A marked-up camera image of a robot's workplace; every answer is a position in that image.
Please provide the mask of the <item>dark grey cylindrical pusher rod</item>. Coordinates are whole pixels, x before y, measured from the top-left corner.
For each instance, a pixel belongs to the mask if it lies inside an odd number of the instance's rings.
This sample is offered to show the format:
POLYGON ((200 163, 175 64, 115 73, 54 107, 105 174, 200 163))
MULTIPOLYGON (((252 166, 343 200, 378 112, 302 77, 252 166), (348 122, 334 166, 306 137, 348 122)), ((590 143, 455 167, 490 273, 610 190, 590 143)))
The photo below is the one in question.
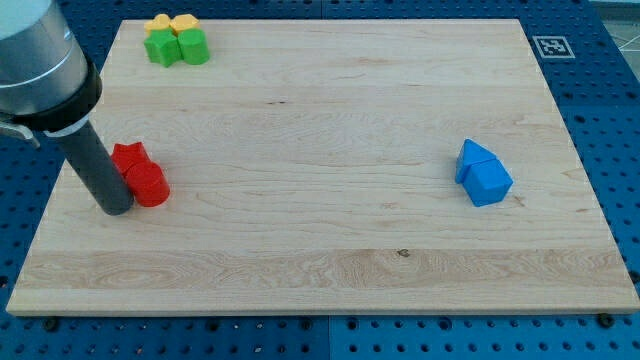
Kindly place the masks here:
POLYGON ((108 215, 127 212, 134 197, 90 121, 48 132, 96 203, 108 215))

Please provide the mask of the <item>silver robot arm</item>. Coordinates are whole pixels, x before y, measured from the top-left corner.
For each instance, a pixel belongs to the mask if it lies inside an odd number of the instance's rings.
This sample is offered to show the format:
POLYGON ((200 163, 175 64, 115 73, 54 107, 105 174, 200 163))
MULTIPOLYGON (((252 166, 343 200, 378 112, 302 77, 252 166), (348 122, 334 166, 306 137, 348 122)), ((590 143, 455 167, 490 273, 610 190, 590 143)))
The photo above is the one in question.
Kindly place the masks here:
POLYGON ((127 212, 134 197, 90 123, 102 94, 94 62, 54 0, 1 3, 1 134, 39 147, 55 140, 100 208, 127 212))

